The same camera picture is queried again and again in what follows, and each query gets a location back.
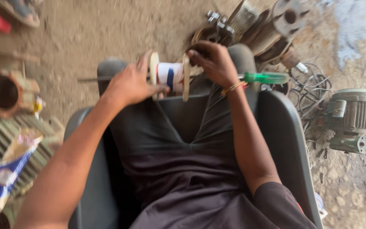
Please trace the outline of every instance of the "gray chair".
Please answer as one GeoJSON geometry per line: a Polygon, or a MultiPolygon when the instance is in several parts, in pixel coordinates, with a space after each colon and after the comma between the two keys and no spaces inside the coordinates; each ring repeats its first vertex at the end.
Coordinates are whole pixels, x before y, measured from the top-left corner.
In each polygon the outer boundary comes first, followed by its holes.
{"type": "MultiPolygon", "coordinates": [[[[190,96],[159,101],[183,140],[194,138],[200,126],[207,96],[190,96]],[[187,122],[177,122],[185,117],[187,122]]],[[[65,138],[75,130],[90,108],[77,111],[70,119],[65,138]]],[[[299,115],[283,94],[262,91],[254,112],[258,125],[275,161],[280,179],[296,198],[304,214],[323,228],[314,196],[308,155],[299,115]]],[[[95,153],[81,201],[69,222],[69,229],[129,228],[140,213],[133,186],[124,174],[112,133],[107,128],[95,153]]]]}

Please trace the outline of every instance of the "bangle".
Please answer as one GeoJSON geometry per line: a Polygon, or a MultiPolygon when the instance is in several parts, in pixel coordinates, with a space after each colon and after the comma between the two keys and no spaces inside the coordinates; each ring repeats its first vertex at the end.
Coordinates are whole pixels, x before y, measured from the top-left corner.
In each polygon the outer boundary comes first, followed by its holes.
{"type": "Polygon", "coordinates": [[[233,91],[233,90],[235,90],[237,87],[239,87],[239,86],[243,86],[243,88],[245,89],[246,87],[247,87],[247,82],[245,82],[245,81],[241,81],[240,83],[237,83],[236,85],[234,85],[234,86],[231,86],[230,88],[228,88],[228,89],[226,89],[226,90],[222,90],[221,91],[221,96],[225,96],[226,94],[227,94],[227,92],[229,92],[229,91],[233,91]]]}

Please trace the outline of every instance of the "black shirt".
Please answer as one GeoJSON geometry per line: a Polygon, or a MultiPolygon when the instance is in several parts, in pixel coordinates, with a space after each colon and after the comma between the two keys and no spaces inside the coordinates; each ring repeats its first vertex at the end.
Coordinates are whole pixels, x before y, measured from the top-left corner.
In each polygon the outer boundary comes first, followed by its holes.
{"type": "Polygon", "coordinates": [[[262,184],[252,197],[235,158],[207,152],[122,157],[142,212],[139,228],[316,228],[282,184],[262,184]]]}

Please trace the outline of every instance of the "screwdriver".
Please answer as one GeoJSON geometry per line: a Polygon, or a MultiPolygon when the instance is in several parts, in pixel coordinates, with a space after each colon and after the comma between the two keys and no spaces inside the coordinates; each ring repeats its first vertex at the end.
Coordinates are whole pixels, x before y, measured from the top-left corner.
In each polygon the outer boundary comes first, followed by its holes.
{"type": "Polygon", "coordinates": [[[245,73],[238,74],[238,79],[243,79],[247,83],[284,84],[289,81],[289,76],[286,73],[245,73]]]}
{"type": "MultiPolygon", "coordinates": [[[[91,79],[77,79],[78,82],[95,82],[95,81],[110,81],[113,76],[101,76],[91,79]]],[[[242,79],[247,83],[260,82],[262,84],[284,84],[289,81],[289,76],[286,73],[245,73],[238,74],[238,79],[242,79]]]]}

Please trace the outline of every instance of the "green screwdriver handle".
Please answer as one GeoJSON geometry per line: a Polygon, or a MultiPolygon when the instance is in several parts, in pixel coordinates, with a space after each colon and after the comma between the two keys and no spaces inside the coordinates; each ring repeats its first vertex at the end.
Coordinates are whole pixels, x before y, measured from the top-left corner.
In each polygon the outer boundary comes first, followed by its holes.
{"type": "Polygon", "coordinates": [[[289,81],[286,73],[245,73],[238,75],[239,79],[244,79],[247,83],[260,82],[262,84],[284,84],[289,81]]]}

